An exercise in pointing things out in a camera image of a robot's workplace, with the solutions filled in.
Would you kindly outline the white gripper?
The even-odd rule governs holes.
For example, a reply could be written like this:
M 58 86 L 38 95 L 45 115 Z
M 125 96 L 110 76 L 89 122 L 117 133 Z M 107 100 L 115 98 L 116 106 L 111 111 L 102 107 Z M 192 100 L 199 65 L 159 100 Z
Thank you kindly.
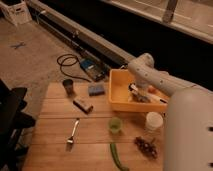
M 132 92 L 134 98 L 138 102 L 148 102 L 149 101 L 149 99 L 146 96 L 144 96 L 143 94 L 141 94 L 139 92 L 138 88 L 135 85 L 132 85 L 131 88 L 132 88 L 131 92 Z

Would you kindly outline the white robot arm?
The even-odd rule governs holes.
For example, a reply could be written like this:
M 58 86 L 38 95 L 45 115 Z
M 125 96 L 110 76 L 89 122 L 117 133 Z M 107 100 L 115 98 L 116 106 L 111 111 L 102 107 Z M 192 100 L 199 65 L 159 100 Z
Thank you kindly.
M 131 60 L 128 70 L 169 97 L 163 171 L 213 171 L 213 91 L 155 69 L 149 53 Z

